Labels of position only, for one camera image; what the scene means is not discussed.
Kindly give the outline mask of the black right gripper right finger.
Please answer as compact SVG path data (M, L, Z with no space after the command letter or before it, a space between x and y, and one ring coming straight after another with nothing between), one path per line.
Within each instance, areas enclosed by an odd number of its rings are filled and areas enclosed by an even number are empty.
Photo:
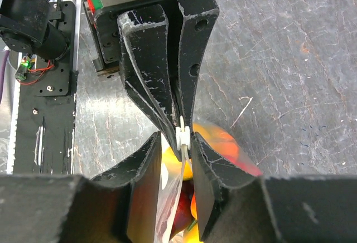
M356 241L355 175L255 177L198 133L191 156L202 241Z

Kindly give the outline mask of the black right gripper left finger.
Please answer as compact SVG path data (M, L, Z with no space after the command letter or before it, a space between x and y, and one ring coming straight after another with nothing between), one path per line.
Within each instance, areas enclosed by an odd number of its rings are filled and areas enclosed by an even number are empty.
M81 175L1 177L2 242L153 242L161 135L116 166Z

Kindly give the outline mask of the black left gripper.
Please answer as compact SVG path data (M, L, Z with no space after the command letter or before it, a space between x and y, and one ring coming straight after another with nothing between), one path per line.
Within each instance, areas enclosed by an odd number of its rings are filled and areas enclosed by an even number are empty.
M161 5L147 6L160 1L165 0L83 0L83 6L98 53L95 72L110 76L120 67L128 96L179 157L168 73L168 18ZM178 100L185 124L191 126L201 63L220 10L215 0L178 0L178 8Z

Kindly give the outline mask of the dark red apple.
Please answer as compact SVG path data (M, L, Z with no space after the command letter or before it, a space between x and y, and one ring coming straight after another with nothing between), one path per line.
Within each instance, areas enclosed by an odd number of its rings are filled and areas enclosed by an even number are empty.
M190 207L193 194L193 180L183 181L180 198L170 234L170 240L172 240L174 236L186 229L192 223L193 216L191 214Z

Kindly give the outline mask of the yellow orange fruit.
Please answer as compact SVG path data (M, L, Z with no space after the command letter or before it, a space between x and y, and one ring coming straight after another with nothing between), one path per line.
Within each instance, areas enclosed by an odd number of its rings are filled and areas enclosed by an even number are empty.
M200 133L214 151L229 161L238 159L237 141L223 128L211 123L193 123L193 131Z

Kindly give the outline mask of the clear polka dot zip bag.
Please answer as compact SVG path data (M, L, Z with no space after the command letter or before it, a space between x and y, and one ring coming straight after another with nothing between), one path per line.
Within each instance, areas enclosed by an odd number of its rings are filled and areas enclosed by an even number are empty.
M162 136L162 151L166 150L168 147L169 144L167 143L166 138ZM253 176L260 176L263 174L263 172L255 165L255 163L248 157L240 146L238 159L230 162ZM182 189L182 182L184 181L184 168L185 165L182 165L181 173L179 174L169 173L166 166L161 161L161 186L158 194L154 242L200 242L194 194L190 207L191 214L193 216L192 223L186 229L174 236L172 240L170 240L172 225Z

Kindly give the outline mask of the yellow lemon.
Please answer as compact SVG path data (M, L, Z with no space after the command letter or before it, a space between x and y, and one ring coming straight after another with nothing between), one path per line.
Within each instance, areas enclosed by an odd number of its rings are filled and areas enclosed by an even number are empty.
M162 151L162 163L166 166L169 173L181 173L182 163L178 161L171 147L168 147L166 150ZM191 179L193 179L193 173L189 162L186 161L183 172L183 180L188 181Z

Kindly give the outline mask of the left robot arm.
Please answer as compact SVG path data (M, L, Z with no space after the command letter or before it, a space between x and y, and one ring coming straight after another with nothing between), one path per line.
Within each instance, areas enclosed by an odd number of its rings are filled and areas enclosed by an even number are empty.
M190 147L202 58L219 16L216 0L82 0L98 72L120 72L132 101L176 156ZM1 0L1 38L15 51L61 60L73 43L52 25L50 0Z

